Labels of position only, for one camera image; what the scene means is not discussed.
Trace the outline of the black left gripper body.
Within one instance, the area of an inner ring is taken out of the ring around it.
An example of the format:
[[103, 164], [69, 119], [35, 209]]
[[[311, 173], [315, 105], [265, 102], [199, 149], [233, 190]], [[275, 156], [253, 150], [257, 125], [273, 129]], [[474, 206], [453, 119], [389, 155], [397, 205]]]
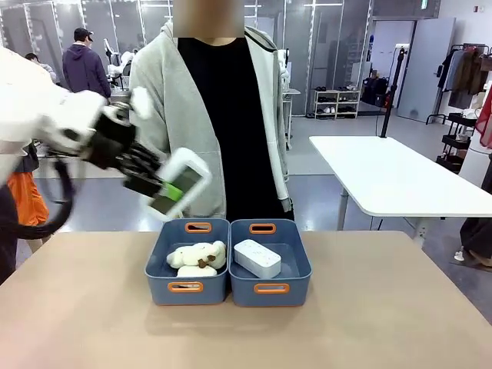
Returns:
[[141, 176], [132, 165], [132, 145], [141, 144], [137, 133], [129, 110], [105, 109], [95, 123], [95, 133], [83, 151], [84, 157], [101, 169], [112, 168], [125, 177]]

